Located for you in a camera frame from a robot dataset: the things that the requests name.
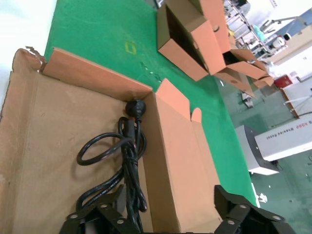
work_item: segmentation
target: cardboard box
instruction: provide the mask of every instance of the cardboard box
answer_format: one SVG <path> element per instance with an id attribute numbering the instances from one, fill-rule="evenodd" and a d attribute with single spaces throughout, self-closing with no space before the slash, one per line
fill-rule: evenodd
<path id="1" fill-rule="evenodd" d="M 274 84 L 274 79 L 272 77 L 263 77 L 260 78 L 259 80 L 256 80 L 253 82 L 253 84 L 259 88 L 262 89 L 265 86 L 272 86 Z"/>
<path id="2" fill-rule="evenodd" d="M 162 8 L 166 8 L 166 10 L 158 10 L 158 35 L 165 34 L 167 36 L 166 39 L 161 39 L 165 38 L 164 36 L 158 36 L 158 41 L 162 42 L 158 43 L 160 53 L 187 75 L 191 73 L 192 76 L 190 77 L 194 77 L 194 80 L 203 78 L 202 74 L 200 76 L 193 75 L 193 73 L 202 72 L 201 68 L 193 64 L 187 69 L 184 68 L 183 65 L 187 64 L 187 61 L 185 61 L 185 64 L 182 64 L 181 61 L 184 61 L 184 58 L 189 60 L 189 58 L 185 55 L 181 56 L 182 53 L 172 53 L 174 51 L 174 49 L 171 49 L 172 45 L 166 44 L 170 37 L 209 74 L 213 75 L 225 68 L 222 52 L 218 46 L 211 24 L 188 0 L 168 0 Z M 169 27 L 169 30 L 165 27 L 164 22 L 166 21 L 168 22 L 169 26 L 167 27 Z"/>
<path id="3" fill-rule="evenodd" d="M 193 44 L 187 38 L 181 37 L 182 31 L 166 5 L 160 7 L 157 12 L 158 51 L 190 78 L 198 81 L 209 73 L 205 70 Z"/>
<path id="4" fill-rule="evenodd" d="M 92 137 L 116 131 L 125 101 L 142 98 L 147 150 L 139 178 L 149 202 L 146 232 L 214 231 L 219 183 L 201 126 L 201 112 L 168 80 L 158 92 L 142 83 L 55 49 L 42 73 L 39 59 L 19 49 L 0 122 L 0 233 L 58 233 L 76 199 L 110 178 L 116 154 L 91 166 L 76 164 Z M 89 156 L 113 139 L 94 146 Z"/>
<path id="5" fill-rule="evenodd" d="M 214 30 L 221 52 L 228 52 L 230 47 L 229 30 L 224 15 L 223 0 L 189 0 L 196 9 L 209 20 Z"/>

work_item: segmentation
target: coiled cable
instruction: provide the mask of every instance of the coiled cable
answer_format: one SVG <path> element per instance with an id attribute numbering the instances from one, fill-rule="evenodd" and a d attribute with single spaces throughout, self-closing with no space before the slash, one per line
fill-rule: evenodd
<path id="1" fill-rule="evenodd" d="M 106 159 L 120 148 L 122 153 L 122 167 L 109 180 L 84 192 L 76 202 L 76 211 L 80 211 L 82 208 L 94 204 L 99 197 L 109 193 L 124 178 L 126 184 L 127 219 L 134 224 L 139 231 L 143 232 L 139 211 L 144 212 L 147 210 L 147 202 L 139 184 L 137 161 L 145 152 L 146 138 L 140 129 L 141 120 L 139 117 L 136 117 L 135 123 L 136 126 L 134 126 L 132 120 L 121 117 L 118 121 L 118 133 L 103 133 L 98 135 L 88 141 L 79 151 L 77 163 L 82 166 L 87 166 Z M 83 159 L 84 154 L 93 144 L 107 137 L 119 138 L 119 142 L 96 157 Z"/>

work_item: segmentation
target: open cardboard box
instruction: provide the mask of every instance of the open cardboard box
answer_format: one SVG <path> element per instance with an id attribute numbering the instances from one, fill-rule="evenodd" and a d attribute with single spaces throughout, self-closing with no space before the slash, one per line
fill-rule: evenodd
<path id="1" fill-rule="evenodd" d="M 159 52 L 195 81 L 215 75 L 254 97 L 239 74 L 269 76 L 250 50 L 231 49 L 222 0 L 168 0 L 157 24 Z"/>
<path id="2" fill-rule="evenodd" d="M 211 24 L 188 0 L 165 2 L 157 35 L 159 52 L 196 81 L 225 68 Z"/>
<path id="3" fill-rule="evenodd" d="M 0 122 L 0 233 L 59 232 L 76 199 L 121 165 L 116 154 L 79 166 L 78 151 L 92 137 L 116 131 L 125 101 L 134 98 L 147 105 L 147 149 L 138 167 L 149 203 L 141 214 L 144 231 L 207 233 L 220 224 L 214 205 L 219 180 L 201 111 L 190 116 L 188 99 L 167 79 L 153 93 L 61 49 L 54 49 L 45 66 L 19 49 L 12 69 Z M 112 142 L 99 142 L 86 157 Z"/>
<path id="4" fill-rule="evenodd" d="M 221 53 L 231 49 L 229 30 L 224 15 L 223 0 L 189 0 L 193 6 L 209 20 Z"/>

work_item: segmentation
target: floor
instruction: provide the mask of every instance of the floor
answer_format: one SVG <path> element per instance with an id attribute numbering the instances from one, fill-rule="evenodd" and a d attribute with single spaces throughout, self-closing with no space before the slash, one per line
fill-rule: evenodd
<path id="1" fill-rule="evenodd" d="M 234 127 L 248 125 L 262 133 L 294 120 L 280 91 L 265 97 L 259 90 L 248 109 L 240 92 L 226 83 L 218 83 Z M 258 195 L 267 202 L 261 208 L 284 216 L 297 234 L 312 232 L 312 151 L 279 160 L 281 172 L 275 175 L 251 175 Z"/>

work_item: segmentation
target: white machine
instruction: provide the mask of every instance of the white machine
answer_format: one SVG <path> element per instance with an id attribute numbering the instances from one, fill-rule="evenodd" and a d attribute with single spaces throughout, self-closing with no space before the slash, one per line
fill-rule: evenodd
<path id="1" fill-rule="evenodd" d="M 272 161 L 312 149 L 312 116 L 274 128 L 262 134 L 243 125 L 236 128 L 248 170 L 272 175 L 279 169 Z"/>

